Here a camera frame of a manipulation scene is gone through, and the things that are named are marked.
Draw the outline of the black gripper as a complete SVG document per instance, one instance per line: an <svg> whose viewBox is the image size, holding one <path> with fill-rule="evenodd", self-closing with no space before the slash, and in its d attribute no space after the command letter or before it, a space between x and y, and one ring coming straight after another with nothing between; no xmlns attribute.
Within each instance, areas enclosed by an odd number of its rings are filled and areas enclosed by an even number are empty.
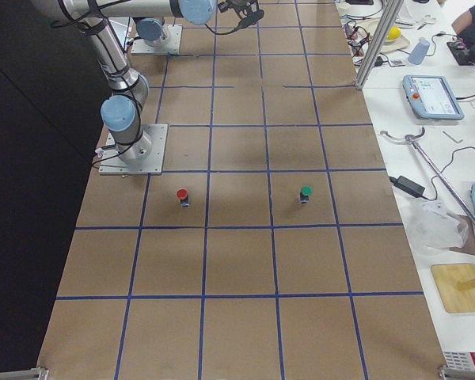
<svg viewBox="0 0 475 380"><path fill-rule="evenodd" d="M264 11L257 0L225 0L218 4L218 10L225 13L233 10L241 20L257 23L264 17Z"/></svg>

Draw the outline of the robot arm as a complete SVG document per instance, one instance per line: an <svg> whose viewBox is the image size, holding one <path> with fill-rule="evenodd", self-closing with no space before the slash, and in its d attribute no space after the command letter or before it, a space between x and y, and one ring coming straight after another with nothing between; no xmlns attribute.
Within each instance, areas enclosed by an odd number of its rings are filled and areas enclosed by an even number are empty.
<svg viewBox="0 0 475 380"><path fill-rule="evenodd" d="M163 20L145 17L135 21L140 39L153 48L163 48L171 39L171 32Z"/></svg>
<svg viewBox="0 0 475 380"><path fill-rule="evenodd" d="M145 170L142 164L152 155L154 139L141 121L149 94L146 77L133 69L125 49L109 24L112 17L131 17L139 37L154 43L164 41L164 17L179 17L193 25L206 25L215 11L233 10L236 29L246 29L264 17L257 1L34 1L51 18L51 27L75 25L97 54L112 96L101 106L101 118L114 139L114 154L97 165L116 163L121 168Z"/></svg>

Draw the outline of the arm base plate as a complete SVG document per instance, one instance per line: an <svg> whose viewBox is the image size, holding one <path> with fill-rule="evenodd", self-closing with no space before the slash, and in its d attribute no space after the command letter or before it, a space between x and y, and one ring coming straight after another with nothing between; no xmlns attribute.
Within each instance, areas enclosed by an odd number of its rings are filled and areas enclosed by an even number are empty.
<svg viewBox="0 0 475 380"><path fill-rule="evenodd" d="M98 164L100 175L161 175L165 158L165 146L169 126L167 124L143 124L142 138L124 154L115 158L114 138L109 132L105 141L112 149L103 153Z"/></svg>
<svg viewBox="0 0 475 380"><path fill-rule="evenodd" d="M131 54L179 55L181 35L181 25L137 24Z"/></svg>

